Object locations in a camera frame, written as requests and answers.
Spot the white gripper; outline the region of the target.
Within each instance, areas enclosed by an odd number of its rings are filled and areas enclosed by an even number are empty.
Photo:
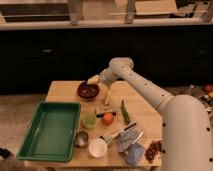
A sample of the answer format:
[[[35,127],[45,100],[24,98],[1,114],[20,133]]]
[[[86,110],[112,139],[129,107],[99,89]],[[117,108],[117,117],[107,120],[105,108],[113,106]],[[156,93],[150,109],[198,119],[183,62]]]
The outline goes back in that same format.
[[[118,77],[112,72],[110,68],[104,69],[99,76],[94,75],[87,80],[88,84],[98,84],[101,81],[105,85],[114,83]]]

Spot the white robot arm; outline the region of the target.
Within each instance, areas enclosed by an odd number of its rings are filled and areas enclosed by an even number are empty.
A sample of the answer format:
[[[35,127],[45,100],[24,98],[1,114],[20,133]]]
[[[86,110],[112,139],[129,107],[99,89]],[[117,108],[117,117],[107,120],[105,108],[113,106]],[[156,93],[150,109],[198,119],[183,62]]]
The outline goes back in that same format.
[[[133,60],[112,58],[88,84],[128,82],[162,116],[162,171],[213,171],[213,146],[205,106],[190,95],[172,95],[133,71]]]

